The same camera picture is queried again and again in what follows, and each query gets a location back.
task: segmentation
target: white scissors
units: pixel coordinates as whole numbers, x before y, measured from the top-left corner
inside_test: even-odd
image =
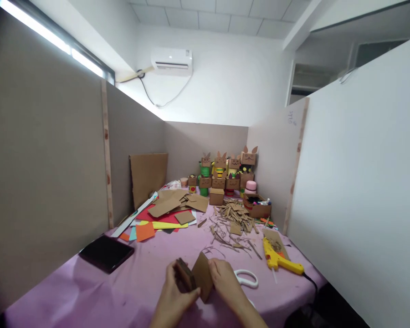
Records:
[[[235,275],[237,277],[237,280],[240,283],[240,285],[245,285],[245,286],[248,286],[250,288],[257,288],[258,287],[258,278],[252,272],[240,269],[240,270],[235,270],[234,273],[235,273]],[[255,279],[255,281],[252,282],[252,281],[247,280],[245,278],[239,277],[238,275],[241,274],[241,273],[244,273],[244,274],[247,274],[247,275],[251,276],[252,278]],[[256,308],[254,303],[252,303],[252,301],[250,299],[248,299],[248,300],[249,300],[249,302],[251,302],[252,306],[254,308]]]

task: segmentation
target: white partition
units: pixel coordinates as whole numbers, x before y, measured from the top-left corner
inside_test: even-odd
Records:
[[[310,95],[288,231],[371,327],[410,327],[410,41]]]

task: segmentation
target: black tablet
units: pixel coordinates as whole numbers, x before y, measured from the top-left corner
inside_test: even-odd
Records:
[[[106,273],[111,273],[135,251],[115,239],[102,235],[79,252],[79,256]]]

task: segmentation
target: human hand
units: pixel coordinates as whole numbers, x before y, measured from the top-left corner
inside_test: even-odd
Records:
[[[237,313],[249,306],[250,302],[243,292],[231,264],[216,258],[210,259],[208,264],[215,289],[231,310]]]
[[[176,285],[173,261],[167,266],[165,283],[159,296],[158,304],[155,309],[154,317],[150,328],[173,328],[176,327],[184,312],[196,302],[200,295],[200,288],[189,293],[181,293]]]

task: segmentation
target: yellow glue gun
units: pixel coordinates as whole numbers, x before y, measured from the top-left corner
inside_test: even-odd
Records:
[[[263,246],[264,254],[266,255],[267,259],[267,266],[269,267],[269,269],[274,269],[275,271],[277,271],[278,267],[284,267],[287,270],[290,270],[291,272],[294,272],[298,275],[302,275],[304,273],[304,267],[302,266],[302,264],[290,262],[284,257],[279,256],[272,248],[272,245],[266,237],[263,238]]]

